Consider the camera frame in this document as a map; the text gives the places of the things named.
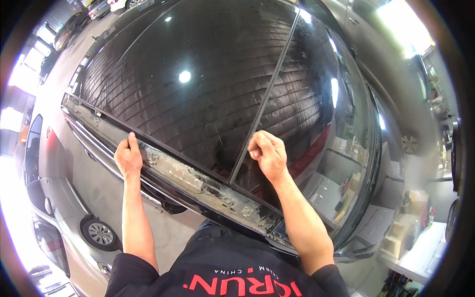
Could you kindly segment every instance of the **side mirror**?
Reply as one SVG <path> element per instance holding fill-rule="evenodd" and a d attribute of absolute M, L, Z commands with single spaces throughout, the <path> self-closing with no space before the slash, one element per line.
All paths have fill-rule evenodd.
<path fill-rule="evenodd" d="M 48 197 L 45 198 L 45 210 L 49 215 L 53 214 L 53 208 L 51 207 L 51 201 Z"/>

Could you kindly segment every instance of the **silver car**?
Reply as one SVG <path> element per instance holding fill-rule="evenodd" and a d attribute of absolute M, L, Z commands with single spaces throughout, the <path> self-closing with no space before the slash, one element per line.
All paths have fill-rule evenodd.
<path fill-rule="evenodd" d="M 89 17 L 92 20 L 102 19 L 111 11 L 111 6 L 107 3 L 107 0 L 94 0 L 89 4 L 87 10 L 89 11 Z"/>
<path fill-rule="evenodd" d="M 28 132 L 23 171 L 34 234 L 45 255 L 79 291 L 103 294 L 122 245 L 112 228 L 81 201 L 65 177 L 63 157 L 61 142 L 38 115 Z"/>

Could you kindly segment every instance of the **hand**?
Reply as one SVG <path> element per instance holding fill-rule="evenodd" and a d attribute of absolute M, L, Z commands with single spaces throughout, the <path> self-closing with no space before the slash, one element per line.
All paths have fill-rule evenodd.
<path fill-rule="evenodd" d="M 119 143 L 114 154 L 115 163 L 119 167 L 123 177 L 139 177 L 142 168 L 142 155 L 134 132 L 130 132 L 128 139 Z"/>
<path fill-rule="evenodd" d="M 288 174 L 287 153 L 282 139 L 264 130 L 257 131 L 249 141 L 247 150 L 274 186 Z"/>

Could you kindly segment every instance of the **fingers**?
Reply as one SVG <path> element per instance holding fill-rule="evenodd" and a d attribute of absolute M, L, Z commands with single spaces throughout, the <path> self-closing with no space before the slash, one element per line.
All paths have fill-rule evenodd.
<path fill-rule="evenodd" d="M 139 151 L 139 145 L 137 144 L 137 138 L 135 137 L 135 133 L 130 132 L 128 137 L 129 137 L 130 150 L 132 152 L 138 152 Z"/>
<path fill-rule="evenodd" d="M 280 138 L 277 137 L 277 136 L 274 136 L 273 134 L 270 134 L 270 133 L 267 132 L 267 131 L 260 130 L 259 132 L 263 133 L 263 134 L 272 142 L 272 144 L 274 144 L 274 145 L 283 144 L 283 143 L 284 143 L 284 142 L 282 141 L 282 139 L 280 139 Z"/>
<path fill-rule="evenodd" d="M 262 151 L 259 145 L 256 142 L 256 134 L 252 136 L 251 140 L 249 141 L 249 145 L 247 146 L 247 151 L 249 152 L 249 155 L 251 158 L 254 160 L 258 160 L 260 156 L 262 156 Z"/>
<path fill-rule="evenodd" d="M 122 151 L 124 149 L 127 149 L 127 148 L 129 148 L 129 141 L 127 139 L 124 139 L 117 146 L 117 150 L 115 151 L 115 153 L 117 153 L 118 151 Z"/>
<path fill-rule="evenodd" d="M 262 151 L 262 155 L 275 153 L 274 146 L 269 138 L 265 136 L 262 132 L 256 132 L 256 143 L 259 145 Z"/>
<path fill-rule="evenodd" d="M 272 142 L 272 145 L 274 146 L 274 150 L 277 154 L 279 154 L 279 156 L 281 157 L 287 156 L 287 153 L 285 152 L 285 144 L 282 139 L 264 130 L 261 130 L 259 132 L 264 134 Z"/>

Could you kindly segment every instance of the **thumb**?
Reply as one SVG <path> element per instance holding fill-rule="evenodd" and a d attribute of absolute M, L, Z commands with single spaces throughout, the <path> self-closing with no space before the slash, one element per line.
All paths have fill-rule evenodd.
<path fill-rule="evenodd" d="M 137 144 L 137 138 L 135 137 L 134 132 L 129 133 L 129 147 L 132 152 L 139 151 L 139 145 Z"/>
<path fill-rule="evenodd" d="M 259 145 L 259 147 L 261 148 L 262 155 L 265 156 L 275 153 L 272 142 L 267 137 L 265 137 L 264 134 L 258 132 L 256 142 L 257 145 Z"/>

